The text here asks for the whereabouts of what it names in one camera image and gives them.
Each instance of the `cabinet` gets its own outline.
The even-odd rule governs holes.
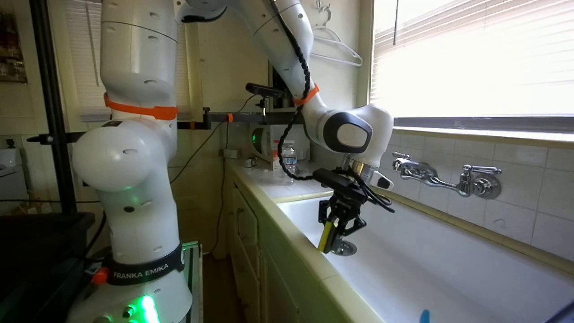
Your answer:
[[[259,283],[256,216],[240,191],[232,188],[229,251],[234,276],[234,288],[247,323],[259,321]]]
[[[261,321],[263,323],[297,323],[299,306],[292,290],[288,288],[281,270],[272,258],[261,252]]]
[[[247,323],[351,321],[319,286],[272,213],[234,181],[227,220],[234,286]]]

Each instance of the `window sill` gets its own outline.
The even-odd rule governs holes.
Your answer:
[[[394,130],[574,143],[574,132],[491,130],[491,129],[489,130],[480,130],[480,129],[401,127],[401,125],[394,125]]]

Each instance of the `faucet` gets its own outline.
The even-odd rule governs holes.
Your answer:
[[[392,168],[399,172],[401,179],[415,177],[428,186],[455,190],[462,197],[467,197],[473,193],[482,198],[494,198],[501,191],[501,182],[496,177],[496,173],[501,172],[498,166],[466,163],[458,175],[458,182],[453,184],[439,179],[435,168],[430,166],[426,161],[410,159],[408,154],[396,152],[396,150],[392,152],[392,155],[394,155]]]
[[[458,195],[464,197],[471,193],[482,198],[498,197],[501,191],[501,182],[498,181],[496,173],[500,172],[501,168],[498,166],[464,163],[458,182],[453,188]]]
[[[437,177],[437,172],[433,166],[430,166],[426,161],[415,161],[410,159],[408,154],[403,152],[392,152],[394,161],[392,161],[392,168],[399,172],[401,179],[408,179],[408,177],[415,177],[419,181],[423,181],[428,186],[448,186],[448,182],[440,181]]]

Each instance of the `green light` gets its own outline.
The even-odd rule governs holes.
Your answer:
[[[141,308],[143,308],[145,323],[159,323],[153,297],[143,295]]]
[[[153,297],[136,297],[128,306],[125,306],[123,317],[128,317],[128,323],[159,323]]]

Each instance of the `white sink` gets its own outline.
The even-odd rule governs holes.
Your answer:
[[[319,198],[277,202],[310,247],[322,231]],[[574,294],[570,277],[493,247],[408,207],[363,204],[351,256],[324,254],[383,321],[545,321]]]

